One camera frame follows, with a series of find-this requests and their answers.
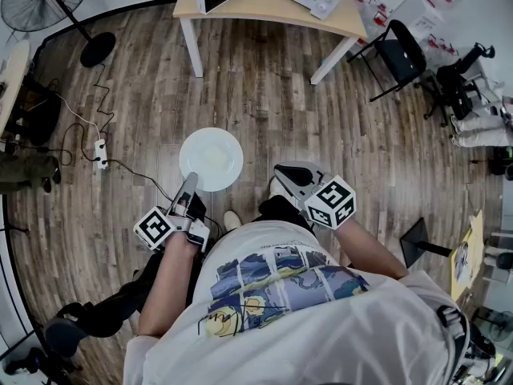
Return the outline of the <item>person's white shoe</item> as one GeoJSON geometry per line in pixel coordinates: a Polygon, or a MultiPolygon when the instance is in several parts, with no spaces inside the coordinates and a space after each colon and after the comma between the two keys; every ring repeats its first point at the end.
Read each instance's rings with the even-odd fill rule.
{"type": "Polygon", "coordinates": [[[234,229],[241,227],[241,225],[241,220],[235,212],[229,210],[224,213],[224,227],[227,232],[231,232],[234,229]]]}
{"type": "Polygon", "coordinates": [[[288,193],[286,192],[281,182],[274,176],[269,184],[269,199],[276,196],[287,197],[288,193]]]}

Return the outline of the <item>small wooden side table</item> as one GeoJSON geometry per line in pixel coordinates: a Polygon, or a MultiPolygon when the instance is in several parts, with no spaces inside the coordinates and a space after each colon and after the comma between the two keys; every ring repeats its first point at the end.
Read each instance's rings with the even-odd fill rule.
{"type": "Polygon", "coordinates": [[[470,217],[471,227],[469,228],[467,234],[462,239],[460,244],[464,241],[468,242],[469,250],[470,250],[470,259],[471,259],[471,277],[469,282],[465,284],[458,284],[454,278],[454,257],[456,254],[457,246],[449,256],[450,259],[450,296],[456,302],[465,289],[470,289],[474,280],[476,279],[479,269],[481,267],[483,261],[483,250],[484,250],[484,242],[483,242],[483,211],[480,210],[475,216],[470,217]]]}

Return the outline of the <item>white round plate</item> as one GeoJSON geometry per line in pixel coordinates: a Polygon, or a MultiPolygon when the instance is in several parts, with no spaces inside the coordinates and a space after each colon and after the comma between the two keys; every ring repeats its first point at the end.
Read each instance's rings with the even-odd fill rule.
{"type": "Polygon", "coordinates": [[[228,131],[202,128],[184,141],[179,164],[183,177],[194,172],[198,176],[197,188],[214,193],[237,180],[244,165],[244,155],[240,143],[228,131]]]}

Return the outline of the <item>printed picture sheet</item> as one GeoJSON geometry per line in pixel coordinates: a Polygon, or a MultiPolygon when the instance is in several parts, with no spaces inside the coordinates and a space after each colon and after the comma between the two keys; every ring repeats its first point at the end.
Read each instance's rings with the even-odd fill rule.
{"type": "Polygon", "coordinates": [[[471,277],[470,250],[467,241],[456,249],[454,257],[454,278],[458,284],[467,284],[471,277]]]}

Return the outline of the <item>black folding chair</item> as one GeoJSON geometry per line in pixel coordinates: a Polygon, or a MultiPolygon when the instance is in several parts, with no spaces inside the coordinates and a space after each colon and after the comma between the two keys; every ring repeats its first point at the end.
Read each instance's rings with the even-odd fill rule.
{"type": "Polygon", "coordinates": [[[370,98],[370,102],[380,99],[392,91],[400,91],[420,77],[426,70],[426,56],[422,48],[406,25],[396,19],[390,20],[386,30],[371,43],[366,44],[355,55],[352,55],[347,60],[347,63],[351,63],[357,57],[363,59],[382,90],[379,95],[370,98]],[[364,53],[372,47],[375,48],[376,54],[382,58],[384,64],[394,77],[396,84],[392,88],[385,90],[382,87],[374,70],[364,56],[364,53]]]}

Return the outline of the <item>small black floor fan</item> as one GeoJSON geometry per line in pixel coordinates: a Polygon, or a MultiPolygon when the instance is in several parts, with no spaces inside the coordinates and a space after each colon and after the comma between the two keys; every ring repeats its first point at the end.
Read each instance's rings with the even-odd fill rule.
{"type": "Polygon", "coordinates": [[[502,342],[513,333],[513,313],[490,312],[484,320],[489,323],[490,339],[493,342],[502,342]]]}

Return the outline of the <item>black bag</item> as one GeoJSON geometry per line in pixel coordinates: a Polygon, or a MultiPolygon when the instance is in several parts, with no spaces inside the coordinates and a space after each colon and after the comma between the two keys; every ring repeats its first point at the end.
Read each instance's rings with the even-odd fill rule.
{"type": "Polygon", "coordinates": [[[59,121],[62,99],[56,90],[44,87],[28,75],[23,78],[22,93],[35,94],[35,104],[25,109],[26,102],[19,105],[15,103],[5,131],[20,135],[34,146],[44,145],[51,138],[59,121]]]}

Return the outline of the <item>white water dispenser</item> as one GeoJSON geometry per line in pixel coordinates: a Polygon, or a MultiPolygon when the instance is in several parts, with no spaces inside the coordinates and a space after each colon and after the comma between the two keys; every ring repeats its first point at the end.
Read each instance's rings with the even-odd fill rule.
{"type": "Polygon", "coordinates": [[[442,15],[427,0],[404,0],[389,16],[403,23],[417,41],[434,34],[443,23],[442,15]]]}

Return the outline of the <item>black wheeled chair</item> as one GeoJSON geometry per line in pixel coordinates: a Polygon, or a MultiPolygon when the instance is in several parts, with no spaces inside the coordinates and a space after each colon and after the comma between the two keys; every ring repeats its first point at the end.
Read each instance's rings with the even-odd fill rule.
{"type": "Polygon", "coordinates": [[[92,304],[65,305],[43,329],[46,344],[56,354],[72,357],[87,338],[108,338],[116,334],[136,311],[141,311],[155,281],[162,253],[150,256],[145,267],[133,275],[116,294],[92,304]]]}

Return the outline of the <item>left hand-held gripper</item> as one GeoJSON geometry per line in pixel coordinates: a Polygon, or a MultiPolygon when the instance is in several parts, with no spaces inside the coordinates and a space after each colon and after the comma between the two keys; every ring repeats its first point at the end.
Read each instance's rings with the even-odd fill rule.
{"type": "Polygon", "coordinates": [[[150,249],[162,249],[165,240],[174,232],[184,232],[187,240],[205,252],[210,229],[205,225],[206,207],[196,194],[198,175],[190,172],[168,209],[152,208],[139,220],[133,230],[150,249]]]}

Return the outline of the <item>light wooden table white legs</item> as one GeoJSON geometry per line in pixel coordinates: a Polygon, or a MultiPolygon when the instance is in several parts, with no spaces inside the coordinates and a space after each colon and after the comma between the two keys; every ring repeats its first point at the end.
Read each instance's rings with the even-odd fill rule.
{"type": "Polygon", "coordinates": [[[354,0],[341,0],[326,20],[315,18],[306,8],[291,0],[228,0],[209,14],[200,13],[196,0],[177,0],[173,16],[180,20],[193,73],[197,78],[203,76],[196,31],[192,23],[197,19],[232,18],[279,22],[340,35],[341,41],[311,77],[312,85],[319,84],[358,39],[367,38],[354,0]]]}

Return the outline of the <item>white printed t-shirt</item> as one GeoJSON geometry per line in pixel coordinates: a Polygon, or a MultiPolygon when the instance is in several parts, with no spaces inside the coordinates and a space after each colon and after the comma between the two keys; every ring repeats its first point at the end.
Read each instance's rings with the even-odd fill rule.
{"type": "Polygon", "coordinates": [[[257,221],[213,246],[165,335],[128,342],[123,385],[449,385],[468,329],[426,273],[342,266],[306,229],[257,221]]]}

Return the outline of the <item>black standing fan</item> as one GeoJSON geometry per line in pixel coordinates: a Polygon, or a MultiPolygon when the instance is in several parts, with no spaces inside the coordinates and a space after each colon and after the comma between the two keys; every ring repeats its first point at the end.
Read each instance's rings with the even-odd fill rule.
{"type": "Polygon", "coordinates": [[[83,0],[0,0],[0,15],[12,30],[31,33],[56,25],[69,19],[87,41],[80,62],[92,68],[105,60],[113,51],[115,35],[103,32],[90,35],[83,24],[74,16],[74,11],[83,0]]]}

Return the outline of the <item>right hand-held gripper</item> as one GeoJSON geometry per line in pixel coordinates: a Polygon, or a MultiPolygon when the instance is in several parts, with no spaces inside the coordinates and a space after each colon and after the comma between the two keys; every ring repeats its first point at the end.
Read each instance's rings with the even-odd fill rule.
{"type": "Polygon", "coordinates": [[[288,161],[274,167],[275,177],[298,199],[298,208],[311,222],[337,229],[355,212],[356,193],[339,175],[325,173],[306,161],[288,161]]]}

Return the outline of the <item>black office chair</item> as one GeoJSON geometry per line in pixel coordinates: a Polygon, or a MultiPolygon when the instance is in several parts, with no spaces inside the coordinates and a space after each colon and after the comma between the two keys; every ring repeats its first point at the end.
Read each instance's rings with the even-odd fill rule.
{"type": "Polygon", "coordinates": [[[447,107],[452,109],[458,120],[462,120],[472,111],[472,102],[467,93],[475,91],[481,98],[481,92],[473,79],[467,80],[463,75],[481,57],[493,59],[495,48],[493,46],[486,48],[484,45],[476,43],[462,59],[451,65],[440,67],[435,77],[430,75],[423,81],[414,84],[415,88],[421,87],[430,94],[434,101],[430,111],[423,115],[425,120],[431,117],[435,109],[438,108],[443,118],[441,127],[444,128],[448,125],[447,107]]]}

